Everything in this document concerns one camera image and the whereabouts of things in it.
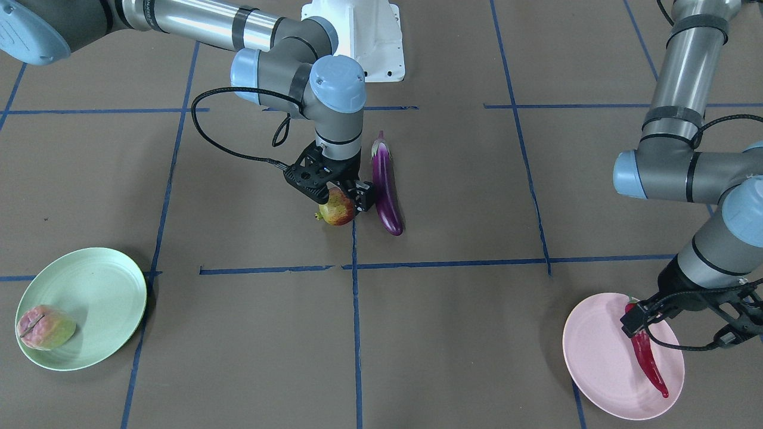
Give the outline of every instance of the eggplant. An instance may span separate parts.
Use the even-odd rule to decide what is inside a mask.
[[[390,234],[403,234],[403,217],[398,207],[398,199],[394,187],[394,172],[392,156],[384,139],[384,131],[371,147],[371,163],[373,164],[372,181],[376,187],[376,213],[381,224]]]

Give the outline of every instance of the green plate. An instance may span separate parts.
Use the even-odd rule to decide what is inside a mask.
[[[66,311],[77,328],[53,350],[31,349],[17,335],[21,351],[54,371],[87,368],[111,356],[135,332],[146,309],[146,280],[122,252],[81,249],[53,261],[32,280],[18,304],[14,332],[21,316],[41,304]]]

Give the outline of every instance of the white plastic bracket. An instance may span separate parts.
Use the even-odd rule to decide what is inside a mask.
[[[326,18],[339,36],[337,55],[354,59],[366,82],[400,82],[405,77],[400,8],[388,0],[313,0],[302,19]]]

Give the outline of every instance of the robotic arm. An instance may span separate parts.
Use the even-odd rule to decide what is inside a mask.
[[[620,194],[718,205],[659,274],[659,292],[623,316],[629,337],[684,310],[705,308],[727,325],[707,346],[682,350],[732,347],[763,334],[758,282],[745,277],[763,262],[763,142],[742,153],[695,150],[729,21],[740,8],[740,0],[674,3],[675,25],[638,150],[621,153],[615,164]]]
[[[236,51],[231,83],[262,90],[238,96],[315,123],[315,141],[297,161],[277,165],[286,181],[319,204],[328,201],[328,182],[359,211],[374,204],[373,184],[359,180],[364,72],[355,60],[333,56],[339,41],[328,20],[294,21],[219,0],[0,0],[0,10],[0,48],[34,65],[123,29]]]

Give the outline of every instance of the red chili pepper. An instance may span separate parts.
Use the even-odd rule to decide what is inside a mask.
[[[635,303],[629,303],[625,306],[625,312],[627,313],[631,308],[636,307]],[[646,375],[646,378],[662,393],[663,398],[668,397],[668,387],[662,380],[659,370],[657,369],[657,363],[652,355],[652,345],[649,341],[649,335],[645,331],[641,331],[634,335],[630,339],[633,345],[633,351],[636,352],[636,360],[639,361],[641,370]]]

